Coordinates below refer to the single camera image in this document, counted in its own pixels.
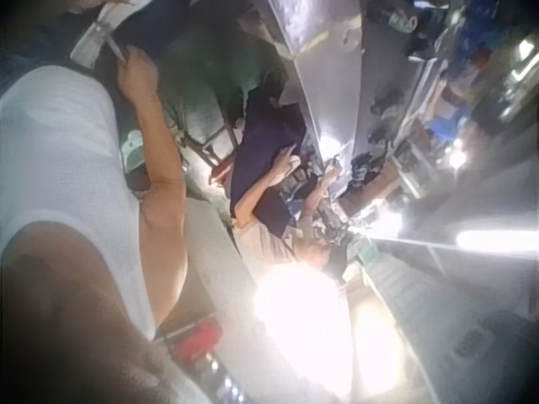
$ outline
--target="bright light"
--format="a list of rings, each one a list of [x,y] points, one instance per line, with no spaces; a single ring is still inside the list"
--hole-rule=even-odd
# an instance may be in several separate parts
[[[525,60],[531,51],[535,49],[535,46],[529,40],[523,40],[519,45],[519,53],[521,60]]]
[[[355,311],[358,374],[367,397],[391,390],[406,379],[406,349],[383,304],[371,297]]]
[[[377,221],[371,223],[365,234],[369,237],[396,237],[403,229],[403,216],[399,213],[385,212]]]
[[[526,74],[530,72],[530,70],[539,62],[539,53],[533,57],[533,59],[530,60],[530,63],[528,63],[528,66],[524,68],[524,70],[521,73],[518,73],[516,70],[514,70],[511,74],[515,78],[517,82],[522,80]]]
[[[482,253],[523,253],[539,251],[539,231],[476,230],[456,237],[459,247]]]
[[[280,265],[260,283],[254,303],[268,335],[299,375],[337,396],[350,393],[350,316],[331,279]]]
[[[337,156],[342,149],[343,145],[334,137],[325,135],[320,138],[320,154],[325,162]]]
[[[455,25],[459,22],[461,19],[461,10],[455,10],[453,15],[451,16],[451,25]]]
[[[464,164],[466,164],[467,156],[464,151],[454,150],[449,156],[449,163],[453,168],[458,170]]]

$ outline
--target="skin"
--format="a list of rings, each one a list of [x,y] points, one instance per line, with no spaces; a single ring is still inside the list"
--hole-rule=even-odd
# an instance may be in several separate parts
[[[181,160],[166,125],[157,97],[157,68],[138,49],[130,47],[126,66],[120,66],[118,83],[135,107],[144,140],[144,156],[151,188],[141,200],[139,220],[142,270],[156,325],[173,309],[184,285],[187,253],[184,245],[185,186]],[[70,237],[64,226],[35,223],[15,237],[4,253],[3,266],[21,255],[31,255],[49,264],[58,276],[86,279],[88,286],[99,285],[110,299],[119,294],[99,252],[90,242],[77,237],[77,244],[65,243]],[[92,271],[85,271],[89,265]]]
[[[256,204],[260,201],[264,191],[271,186],[274,179],[290,170],[290,156],[293,150],[294,146],[281,150],[275,158],[273,167],[237,202],[234,212],[236,214],[236,226],[238,228],[243,229],[257,220],[253,214]],[[303,227],[303,225],[310,226],[309,223],[312,223],[312,215],[318,209],[320,201],[328,190],[329,185],[338,176],[338,169],[330,170],[324,175],[317,187],[307,196],[302,207],[300,227]],[[329,247],[323,241],[311,240],[308,233],[308,231],[305,231],[306,236],[304,238],[296,237],[294,239],[294,254],[299,262],[306,263],[316,270],[321,270],[328,263]]]
[[[126,58],[118,83],[136,109],[151,181],[139,227],[158,326],[186,275],[184,177],[156,95],[157,68],[134,48]],[[1,264],[2,365],[9,372],[0,391],[9,402],[186,402],[194,394],[184,380],[170,381],[127,316],[101,254],[81,234],[58,223],[30,224]]]

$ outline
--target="ceiling light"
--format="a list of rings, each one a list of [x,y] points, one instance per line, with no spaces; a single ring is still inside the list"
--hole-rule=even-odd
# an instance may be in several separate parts
[[[535,46],[529,40],[523,40],[519,45],[519,53],[521,60],[524,61],[534,49]]]
[[[456,237],[459,247],[481,253],[524,253],[539,251],[539,231],[463,231]]]

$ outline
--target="red object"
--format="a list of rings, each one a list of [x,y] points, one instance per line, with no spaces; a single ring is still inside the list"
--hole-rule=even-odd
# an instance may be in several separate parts
[[[180,362],[194,362],[209,353],[217,345],[221,335],[219,324],[211,318],[205,318],[187,338],[174,344],[174,351]]]

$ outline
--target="man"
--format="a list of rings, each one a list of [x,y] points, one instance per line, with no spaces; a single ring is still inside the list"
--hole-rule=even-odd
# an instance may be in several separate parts
[[[290,228],[291,214],[275,184],[292,170],[291,155],[305,126],[298,123],[295,105],[280,107],[270,95],[267,88],[257,88],[248,96],[245,134],[232,172],[234,239],[248,267],[259,271],[255,278],[274,265],[300,263],[339,280],[347,264],[345,249],[312,236],[312,215],[339,172],[330,170],[306,197],[301,230]]]
[[[13,402],[198,402],[147,342],[184,284],[185,188],[157,68],[136,48],[125,57],[118,83],[152,183],[141,202],[98,82],[43,66],[0,98],[2,391]]]

